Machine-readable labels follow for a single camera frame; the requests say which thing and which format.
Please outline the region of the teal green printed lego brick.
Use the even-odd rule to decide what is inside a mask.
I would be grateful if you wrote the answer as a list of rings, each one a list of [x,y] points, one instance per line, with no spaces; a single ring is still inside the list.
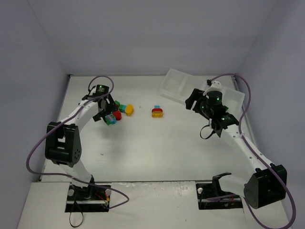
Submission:
[[[108,114],[105,116],[105,122],[107,125],[116,124],[116,117],[113,114]]]

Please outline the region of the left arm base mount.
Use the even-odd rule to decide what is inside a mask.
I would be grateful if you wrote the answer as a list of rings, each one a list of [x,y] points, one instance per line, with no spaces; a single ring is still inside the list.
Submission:
[[[89,190],[82,190],[75,187],[73,184],[69,185],[65,212],[78,212],[78,213],[100,213],[109,211],[109,202],[111,185],[105,185],[105,188],[97,188],[88,186]]]

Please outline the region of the green red lego brick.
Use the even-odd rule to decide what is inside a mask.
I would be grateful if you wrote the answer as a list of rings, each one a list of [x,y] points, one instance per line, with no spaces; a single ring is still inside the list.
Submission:
[[[119,107],[121,104],[120,104],[119,101],[115,101],[115,105],[116,105],[117,107]]]

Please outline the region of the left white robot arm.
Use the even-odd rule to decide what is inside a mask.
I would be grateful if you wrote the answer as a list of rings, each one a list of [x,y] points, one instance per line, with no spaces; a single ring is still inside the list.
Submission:
[[[66,118],[48,124],[47,132],[54,132],[46,138],[45,157],[62,167],[74,186],[86,188],[94,183],[93,175],[81,161],[81,130],[90,120],[115,124],[117,118],[113,113],[117,111],[118,106],[109,87],[99,84],[82,98],[77,108]]]

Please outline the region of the red rounded lego brick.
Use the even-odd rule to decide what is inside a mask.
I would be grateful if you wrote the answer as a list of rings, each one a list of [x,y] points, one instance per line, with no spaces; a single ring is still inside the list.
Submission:
[[[117,121],[120,121],[122,119],[122,114],[121,114],[121,112],[119,110],[113,112],[112,114],[113,114],[113,116],[115,117],[115,119]]]

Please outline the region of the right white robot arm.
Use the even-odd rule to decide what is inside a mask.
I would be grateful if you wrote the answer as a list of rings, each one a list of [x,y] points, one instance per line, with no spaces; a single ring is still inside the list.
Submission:
[[[224,172],[212,178],[217,196],[232,193],[245,198],[254,209],[264,207],[286,197],[284,186],[287,171],[283,165],[275,165],[266,158],[247,136],[239,130],[239,121],[222,104],[220,91],[205,92],[194,89],[185,100],[187,110],[193,110],[208,120],[212,132],[225,141],[237,153],[245,165],[246,178]]]

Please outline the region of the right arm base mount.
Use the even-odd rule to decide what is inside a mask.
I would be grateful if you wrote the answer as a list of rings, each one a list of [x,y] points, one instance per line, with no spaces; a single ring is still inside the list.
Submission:
[[[196,194],[199,210],[228,210],[243,208],[242,200],[238,195],[223,191],[219,180],[231,173],[222,173],[212,178],[209,183],[196,183]]]

